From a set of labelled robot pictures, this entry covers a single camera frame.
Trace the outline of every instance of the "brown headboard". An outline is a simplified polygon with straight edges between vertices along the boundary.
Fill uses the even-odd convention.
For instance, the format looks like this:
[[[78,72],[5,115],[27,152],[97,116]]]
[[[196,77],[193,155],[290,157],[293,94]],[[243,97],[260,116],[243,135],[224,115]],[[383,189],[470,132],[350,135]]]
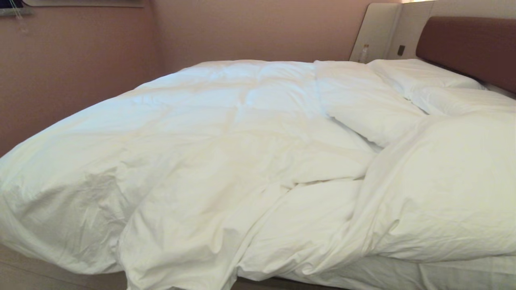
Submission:
[[[416,55],[516,93],[516,19],[431,17]]]

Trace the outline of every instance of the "pink wall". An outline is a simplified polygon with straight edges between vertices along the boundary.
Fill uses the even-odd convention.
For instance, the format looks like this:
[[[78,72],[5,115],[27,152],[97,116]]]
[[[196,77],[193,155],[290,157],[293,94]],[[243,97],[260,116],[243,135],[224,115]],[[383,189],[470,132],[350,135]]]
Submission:
[[[348,60],[367,5],[401,0],[152,0],[167,72],[228,59]]]
[[[149,7],[34,8],[0,18],[0,156],[52,123],[161,75]]]

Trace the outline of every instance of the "pillow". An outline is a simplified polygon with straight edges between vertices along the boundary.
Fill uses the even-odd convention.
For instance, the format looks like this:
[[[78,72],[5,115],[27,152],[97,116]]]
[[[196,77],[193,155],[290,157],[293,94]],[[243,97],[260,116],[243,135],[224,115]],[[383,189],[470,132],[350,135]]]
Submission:
[[[365,248],[415,262],[516,254],[516,114],[428,116],[369,167]]]
[[[331,117],[381,147],[426,117],[360,63],[317,62],[317,84],[322,105]]]
[[[424,88],[412,102],[431,115],[463,115],[474,111],[516,111],[516,100],[502,94],[474,89]]]
[[[368,66],[408,100],[412,98],[414,90],[425,87],[485,89],[472,78],[418,59],[378,59]]]

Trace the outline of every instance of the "water bottle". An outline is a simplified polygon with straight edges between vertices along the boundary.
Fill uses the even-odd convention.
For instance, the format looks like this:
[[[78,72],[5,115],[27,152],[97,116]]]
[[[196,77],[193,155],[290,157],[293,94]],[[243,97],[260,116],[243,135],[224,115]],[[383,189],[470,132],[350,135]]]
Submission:
[[[367,61],[367,51],[369,50],[369,44],[365,44],[362,49],[362,53],[360,54],[359,63],[366,63]]]

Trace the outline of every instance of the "floor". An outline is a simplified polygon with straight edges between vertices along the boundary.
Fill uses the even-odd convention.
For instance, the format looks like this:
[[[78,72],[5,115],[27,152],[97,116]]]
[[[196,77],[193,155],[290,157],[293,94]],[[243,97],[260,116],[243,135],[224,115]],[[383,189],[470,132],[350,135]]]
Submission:
[[[330,290],[282,279],[254,282],[239,279],[231,290]],[[123,273],[76,275],[48,263],[28,259],[0,245],[0,290],[126,290]]]

